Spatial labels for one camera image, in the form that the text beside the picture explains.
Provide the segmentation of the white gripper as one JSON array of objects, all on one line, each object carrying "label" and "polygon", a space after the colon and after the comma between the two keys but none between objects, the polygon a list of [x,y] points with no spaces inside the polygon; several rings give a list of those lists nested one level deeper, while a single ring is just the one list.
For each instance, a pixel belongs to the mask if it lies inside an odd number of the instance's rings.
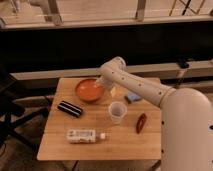
[{"label": "white gripper", "polygon": [[100,76],[97,79],[97,83],[102,85],[106,90],[110,91],[111,97],[115,97],[118,94],[119,88],[114,86],[114,83],[106,79],[104,76]]}]

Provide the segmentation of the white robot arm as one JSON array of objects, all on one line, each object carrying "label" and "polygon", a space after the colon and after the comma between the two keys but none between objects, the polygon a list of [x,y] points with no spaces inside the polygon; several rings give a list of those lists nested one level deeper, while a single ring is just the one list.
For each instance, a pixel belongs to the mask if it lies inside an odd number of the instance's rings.
[{"label": "white robot arm", "polygon": [[130,74],[122,57],[100,73],[108,89],[117,83],[161,109],[161,171],[213,171],[213,104],[202,92]]}]

